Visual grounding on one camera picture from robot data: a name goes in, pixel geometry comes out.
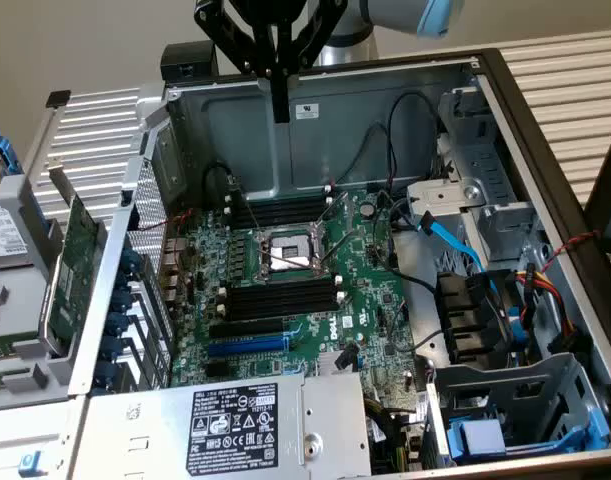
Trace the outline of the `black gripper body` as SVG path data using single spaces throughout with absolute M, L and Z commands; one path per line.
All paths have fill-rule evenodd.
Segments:
M 273 5 L 273 12 L 275 14 L 275 18 L 276 18 L 277 23 L 272 26 L 272 32 L 273 32 L 274 42 L 275 42 L 275 44 L 277 46 L 277 49 L 278 49 L 278 56 L 279 56 L 278 62 L 279 62 L 279 64 L 280 64 L 280 2 L 281 1 L 233 1 L 231 3 L 231 6 L 233 7 L 233 10 L 235 12 L 236 12 L 236 10 L 234 9 L 234 4 L 272 4 Z M 318 4 L 318 2 L 313 7 L 311 13 L 309 14 L 309 17 L 314 12 L 314 9 L 317 6 L 317 4 Z M 293 39 L 296 38 L 296 36 L 297 36 L 297 34 L 299 32 L 295 33 L 293 31 L 293 24 L 292 24 L 292 38 Z

